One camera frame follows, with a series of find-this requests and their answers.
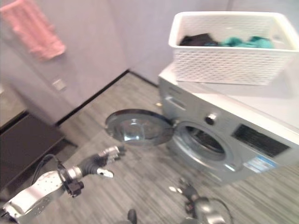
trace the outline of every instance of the clothes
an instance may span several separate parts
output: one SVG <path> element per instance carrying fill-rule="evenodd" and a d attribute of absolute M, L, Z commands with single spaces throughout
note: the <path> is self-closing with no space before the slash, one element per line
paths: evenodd
<path fill-rule="evenodd" d="M 218 43 L 214 41 L 209 34 L 199 34 L 195 36 L 185 36 L 180 46 L 206 46 L 206 47 L 239 47 L 239 48 L 274 48 L 271 41 L 267 38 L 252 36 L 247 42 L 238 37 L 230 37 L 225 41 Z"/>
<path fill-rule="evenodd" d="M 185 36 L 180 46 L 218 46 L 218 42 L 214 41 L 209 34 L 199 34 L 195 36 Z"/>
<path fill-rule="evenodd" d="M 38 58 L 49 60 L 65 51 L 65 45 L 54 33 L 38 6 L 31 0 L 16 0 L 0 9 L 2 18 Z"/>
<path fill-rule="evenodd" d="M 222 47 L 239 47 L 239 48 L 265 48 L 272 49 L 274 48 L 273 44 L 269 39 L 252 36 L 247 42 L 243 42 L 238 37 L 230 37 L 225 41 L 220 43 Z"/>

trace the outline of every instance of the teal clothing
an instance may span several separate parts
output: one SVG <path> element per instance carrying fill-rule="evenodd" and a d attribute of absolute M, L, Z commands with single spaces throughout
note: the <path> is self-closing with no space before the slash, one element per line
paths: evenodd
<path fill-rule="evenodd" d="M 269 39 L 252 36 L 247 42 L 243 42 L 238 37 L 230 37 L 219 44 L 222 47 L 239 47 L 239 48 L 267 48 L 273 49 L 274 46 Z"/>

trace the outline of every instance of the washing machine door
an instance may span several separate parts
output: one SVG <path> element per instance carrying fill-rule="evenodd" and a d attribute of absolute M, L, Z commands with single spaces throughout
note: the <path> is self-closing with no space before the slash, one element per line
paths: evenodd
<path fill-rule="evenodd" d="M 141 109 L 114 112 L 105 124 L 110 136 L 136 147 L 160 145 L 168 142 L 174 133 L 172 123 L 166 117 Z"/>

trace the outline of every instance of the washing machine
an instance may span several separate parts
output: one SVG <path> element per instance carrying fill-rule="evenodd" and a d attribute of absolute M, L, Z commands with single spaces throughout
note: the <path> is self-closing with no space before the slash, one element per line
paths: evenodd
<path fill-rule="evenodd" d="M 166 143 L 218 184 L 299 162 L 298 79 L 273 97 L 271 89 L 284 90 L 282 80 L 273 86 L 177 82 L 173 66 L 159 76 L 163 115 L 117 111 L 106 119 L 109 135 L 134 147 Z"/>

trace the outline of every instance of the dark cabinet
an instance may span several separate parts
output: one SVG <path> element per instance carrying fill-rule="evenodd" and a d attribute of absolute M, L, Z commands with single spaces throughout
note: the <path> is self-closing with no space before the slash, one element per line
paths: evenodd
<path fill-rule="evenodd" d="M 20 116 L 15 124 L 1 130 L 1 190 L 64 139 L 57 128 L 33 115 L 24 112 Z"/>

